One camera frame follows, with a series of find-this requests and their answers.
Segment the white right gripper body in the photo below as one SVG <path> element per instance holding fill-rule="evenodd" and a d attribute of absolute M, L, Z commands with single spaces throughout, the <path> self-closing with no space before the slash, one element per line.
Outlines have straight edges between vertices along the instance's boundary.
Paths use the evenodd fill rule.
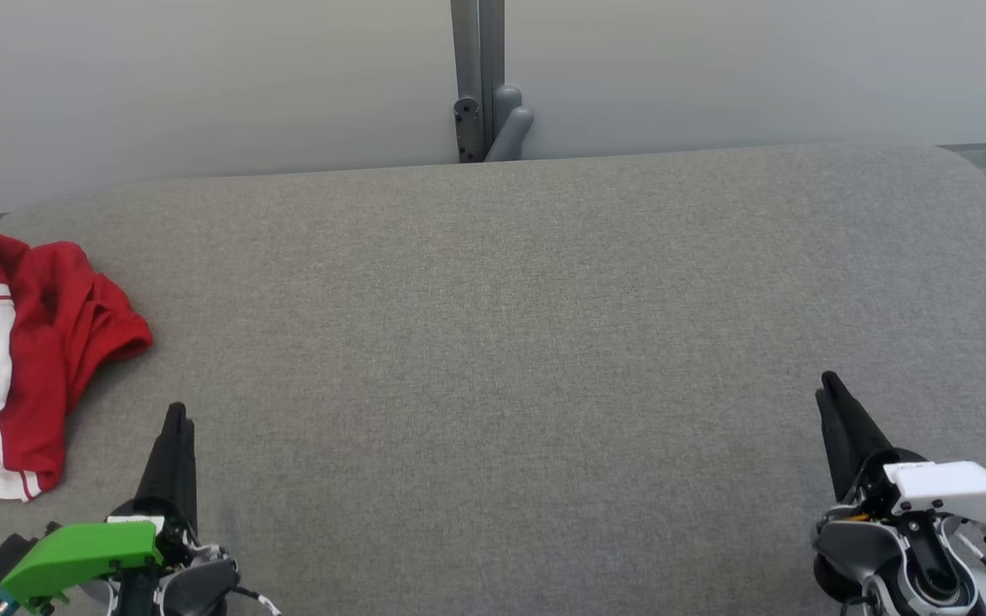
<path fill-rule="evenodd" d="M 986 524 L 986 468 L 974 461 L 931 461 L 903 448 L 873 453 L 854 495 L 877 518 L 928 513 Z"/>

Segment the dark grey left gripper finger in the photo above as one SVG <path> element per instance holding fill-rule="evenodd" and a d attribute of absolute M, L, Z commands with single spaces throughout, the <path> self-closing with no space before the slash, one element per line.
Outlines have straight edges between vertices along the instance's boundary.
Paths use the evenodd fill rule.
<path fill-rule="evenodd" d="M 187 515 L 188 437 L 187 407 L 173 402 L 165 413 L 134 495 L 137 513 Z"/>
<path fill-rule="evenodd" d="M 195 428 L 191 418 L 185 418 L 185 515 L 194 533 L 199 530 L 197 515 L 197 465 Z"/>

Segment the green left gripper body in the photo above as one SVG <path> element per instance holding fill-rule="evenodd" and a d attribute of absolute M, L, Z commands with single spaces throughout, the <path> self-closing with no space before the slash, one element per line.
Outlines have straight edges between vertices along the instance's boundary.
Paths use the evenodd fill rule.
<path fill-rule="evenodd" d="M 109 615 L 205 615 L 207 548 L 187 516 L 142 513 L 51 523 L 42 537 L 0 546 L 0 615 L 54 615 L 84 588 Z"/>

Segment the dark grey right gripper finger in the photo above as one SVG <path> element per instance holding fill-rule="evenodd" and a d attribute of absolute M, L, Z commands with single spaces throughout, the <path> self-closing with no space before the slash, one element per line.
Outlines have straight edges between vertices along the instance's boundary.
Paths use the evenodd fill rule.
<path fill-rule="evenodd" d="M 817 409 L 835 500 L 842 503 L 852 488 L 856 465 L 853 459 L 854 417 L 848 403 L 838 401 L 829 391 L 817 391 Z"/>
<path fill-rule="evenodd" d="M 865 459 L 868 459 L 873 453 L 890 448 L 891 444 L 876 421 L 873 421 L 861 402 L 850 393 L 848 387 L 834 371 L 825 371 L 824 391 L 829 391 L 833 398 L 848 403 L 852 407 L 854 417 L 852 461 L 856 465 L 856 471 L 859 471 Z"/>

